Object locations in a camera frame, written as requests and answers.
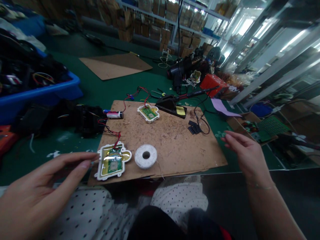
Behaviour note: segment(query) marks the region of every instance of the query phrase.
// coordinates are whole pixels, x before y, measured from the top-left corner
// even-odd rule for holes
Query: solder wire spool
[[[134,161],[141,169],[148,169],[157,161],[157,150],[150,144],[141,145],[134,154]]]

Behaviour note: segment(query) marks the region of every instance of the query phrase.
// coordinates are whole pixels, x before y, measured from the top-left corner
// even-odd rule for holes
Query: battery
[[[123,112],[114,112],[110,110],[103,110],[104,114],[107,116],[107,118],[114,118],[114,119],[123,119]]]

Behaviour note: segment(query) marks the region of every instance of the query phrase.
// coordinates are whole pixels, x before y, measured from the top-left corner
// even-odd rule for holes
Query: cardboard sheet
[[[196,122],[193,113],[194,107],[187,106],[186,119],[159,110],[160,118],[148,124],[137,112],[137,108],[141,104],[143,103],[126,101],[127,109],[124,112],[124,119],[110,119],[107,122],[112,131],[121,131],[120,141],[133,154],[132,159],[126,163],[125,172],[121,177],[115,176],[106,181],[97,181],[94,177],[98,171],[98,163],[96,163],[90,173],[89,186],[148,176],[159,177],[161,173],[163,176],[184,175],[227,165],[212,132],[208,135],[202,133],[192,135],[187,129],[189,120]],[[118,111],[122,108],[123,101],[116,100],[113,102],[111,110]],[[196,113],[201,116],[201,109],[197,109]],[[206,125],[203,122],[200,124],[205,129],[204,131],[207,131]],[[114,144],[116,140],[115,136],[104,133],[98,149],[106,144]],[[155,162],[149,169],[140,169],[134,161],[135,150],[143,144],[153,145],[158,153],[158,162]]]
[[[152,69],[132,53],[79,59],[103,81]]]

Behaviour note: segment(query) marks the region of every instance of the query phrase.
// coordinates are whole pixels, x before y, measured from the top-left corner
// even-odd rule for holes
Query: right hand
[[[239,167],[252,184],[270,185],[272,179],[261,146],[250,138],[231,131],[225,131],[226,137],[221,138],[238,155]]]

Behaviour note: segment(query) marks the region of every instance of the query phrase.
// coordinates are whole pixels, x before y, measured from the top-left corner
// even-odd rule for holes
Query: green circuit board
[[[150,109],[150,107],[147,108],[142,108],[141,112],[143,112],[143,114],[149,119],[153,119],[155,118],[157,115],[152,111],[152,109]]]

